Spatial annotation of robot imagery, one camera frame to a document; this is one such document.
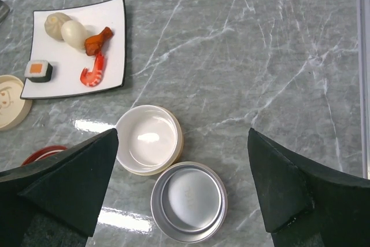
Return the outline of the white egg toy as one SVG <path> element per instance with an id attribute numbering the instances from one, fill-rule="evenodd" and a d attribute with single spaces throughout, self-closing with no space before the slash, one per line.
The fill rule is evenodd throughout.
<path id="1" fill-rule="evenodd" d="M 84 42 L 87 39 L 87 30 L 78 21 L 69 20 L 61 27 L 63 40 L 73 48 L 84 49 Z"/>

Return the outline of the steamed bun toy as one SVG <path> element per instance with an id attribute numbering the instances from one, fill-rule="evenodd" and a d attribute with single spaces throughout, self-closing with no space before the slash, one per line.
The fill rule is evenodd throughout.
<path id="1" fill-rule="evenodd" d="M 70 20 L 71 18 L 64 13 L 61 12 L 52 13 L 48 15 L 44 23 L 45 31 L 49 37 L 58 41 L 63 41 L 61 35 L 61 27 L 63 26 L 64 23 Z"/>

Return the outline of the red shrimp toy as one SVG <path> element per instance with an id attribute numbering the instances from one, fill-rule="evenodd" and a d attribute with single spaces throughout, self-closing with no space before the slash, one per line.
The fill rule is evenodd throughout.
<path id="1" fill-rule="evenodd" d="M 80 75 L 80 81 L 87 87 L 95 87 L 100 84 L 103 78 L 103 70 L 105 66 L 105 57 L 100 51 L 95 56 L 94 66 L 92 71 L 84 68 Z"/>

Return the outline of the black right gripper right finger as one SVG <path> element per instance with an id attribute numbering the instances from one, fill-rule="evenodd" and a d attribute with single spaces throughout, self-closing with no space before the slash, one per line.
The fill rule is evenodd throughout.
<path id="1" fill-rule="evenodd" d="M 317 163 L 253 128 L 247 148 L 275 246 L 369 246 L 369 180 Z"/>

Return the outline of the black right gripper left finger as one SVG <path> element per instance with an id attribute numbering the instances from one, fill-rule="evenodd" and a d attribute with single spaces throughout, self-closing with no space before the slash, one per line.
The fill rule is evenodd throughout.
<path id="1" fill-rule="evenodd" d="M 43 160 L 1 172 L 1 246 L 85 246 L 117 155 L 111 128 Z"/>

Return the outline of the metal food tongs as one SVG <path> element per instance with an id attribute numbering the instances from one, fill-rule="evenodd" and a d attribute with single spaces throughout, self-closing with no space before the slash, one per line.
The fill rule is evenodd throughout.
<path id="1" fill-rule="evenodd" d="M 10 13 L 10 7 L 3 1 L 0 0 L 0 23 L 2 23 Z"/>

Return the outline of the salmon sushi roll toy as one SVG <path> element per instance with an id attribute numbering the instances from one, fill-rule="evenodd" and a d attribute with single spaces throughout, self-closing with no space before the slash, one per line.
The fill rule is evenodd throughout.
<path id="1" fill-rule="evenodd" d="M 53 66 L 46 60 L 30 60 L 25 69 L 24 76 L 34 83 L 51 81 Z"/>

